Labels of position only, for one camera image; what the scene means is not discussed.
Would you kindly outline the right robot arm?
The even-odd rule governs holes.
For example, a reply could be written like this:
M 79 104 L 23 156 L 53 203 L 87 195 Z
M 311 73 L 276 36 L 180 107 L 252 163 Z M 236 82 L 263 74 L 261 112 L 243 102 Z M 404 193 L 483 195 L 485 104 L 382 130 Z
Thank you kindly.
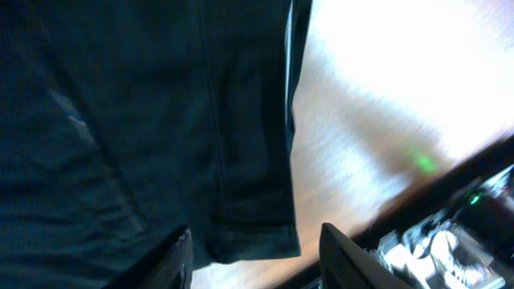
M 513 168 L 477 180 L 370 254 L 414 288 L 513 287 Z

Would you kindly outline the black shorts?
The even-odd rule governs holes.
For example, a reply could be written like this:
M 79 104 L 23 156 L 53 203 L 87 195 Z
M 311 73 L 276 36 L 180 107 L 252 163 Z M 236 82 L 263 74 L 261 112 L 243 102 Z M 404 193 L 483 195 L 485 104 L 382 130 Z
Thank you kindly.
M 102 288 L 180 226 L 194 270 L 300 255 L 312 4 L 1 4 L 1 285 Z

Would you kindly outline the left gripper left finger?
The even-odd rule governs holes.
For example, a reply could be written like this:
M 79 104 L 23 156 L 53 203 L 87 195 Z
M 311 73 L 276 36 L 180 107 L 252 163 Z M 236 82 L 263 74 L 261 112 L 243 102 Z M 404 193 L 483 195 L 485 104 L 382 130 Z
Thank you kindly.
M 102 289 L 190 289 L 193 260 L 190 228 L 180 226 Z

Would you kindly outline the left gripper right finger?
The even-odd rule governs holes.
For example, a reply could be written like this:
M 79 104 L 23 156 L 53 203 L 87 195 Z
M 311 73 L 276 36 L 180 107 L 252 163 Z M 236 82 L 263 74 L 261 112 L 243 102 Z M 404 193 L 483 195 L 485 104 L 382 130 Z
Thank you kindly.
M 331 223 L 320 233 L 320 275 L 327 289 L 411 289 Z

